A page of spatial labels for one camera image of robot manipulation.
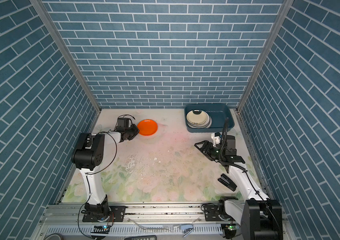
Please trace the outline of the orange plastic plate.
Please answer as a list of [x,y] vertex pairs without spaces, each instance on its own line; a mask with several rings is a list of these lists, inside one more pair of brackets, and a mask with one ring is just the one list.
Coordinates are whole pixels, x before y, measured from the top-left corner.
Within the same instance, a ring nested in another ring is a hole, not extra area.
[[142,120],[137,125],[139,134],[142,136],[151,136],[158,130],[158,124],[151,119]]

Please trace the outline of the white plate clover emblem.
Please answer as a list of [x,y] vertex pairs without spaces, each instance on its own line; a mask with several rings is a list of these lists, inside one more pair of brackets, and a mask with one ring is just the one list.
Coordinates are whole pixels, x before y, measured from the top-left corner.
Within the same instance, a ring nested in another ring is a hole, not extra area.
[[207,120],[203,124],[195,125],[195,124],[192,124],[189,121],[187,121],[187,124],[188,124],[188,126],[190,128],[194,128],[194,129],[207,129],[207,128],[209,128],[212,125],[212,118],[209,115],[207,115]]

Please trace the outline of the cream plate green edge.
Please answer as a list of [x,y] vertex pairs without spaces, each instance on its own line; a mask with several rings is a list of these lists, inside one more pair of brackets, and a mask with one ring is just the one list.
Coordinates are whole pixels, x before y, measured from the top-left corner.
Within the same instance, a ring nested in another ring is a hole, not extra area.
[[210,122],[209,115],[203,110],[192,110],[186,115],[188,124],[191,126],[202,127]]

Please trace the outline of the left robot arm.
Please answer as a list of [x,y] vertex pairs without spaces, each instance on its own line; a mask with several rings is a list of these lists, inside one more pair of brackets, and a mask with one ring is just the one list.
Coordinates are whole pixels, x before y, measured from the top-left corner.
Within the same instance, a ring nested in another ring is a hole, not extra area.
[[133,123],[132,115],[121,115],[117,119],[115,128],[108,132],[97,134],[81,133],[77,138],[71,161],[82,175],[87,201],[80,213],[83,213],[83,222],[106,222],[112,217],[108,197],[104,191],[101,172],[111,164],[102,167],[105,145],[114,144],[134,139],[140,130]]

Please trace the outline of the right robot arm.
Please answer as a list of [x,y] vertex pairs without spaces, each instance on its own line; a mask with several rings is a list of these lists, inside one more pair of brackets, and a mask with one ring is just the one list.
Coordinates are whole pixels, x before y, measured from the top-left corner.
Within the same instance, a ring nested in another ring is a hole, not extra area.
[[195,147],[210,161],[221,164],[226,173],[218,179],[225,187],[239,190],[244,199],[222,197],[218,203],[219,215],[235,220],[245,240],[283,239],[282,207],[257,185],[249,174],[244,159],[237,155],[236,140],[228,135],[226,119],[221,133],[212,134],[212,141],[202,141]]

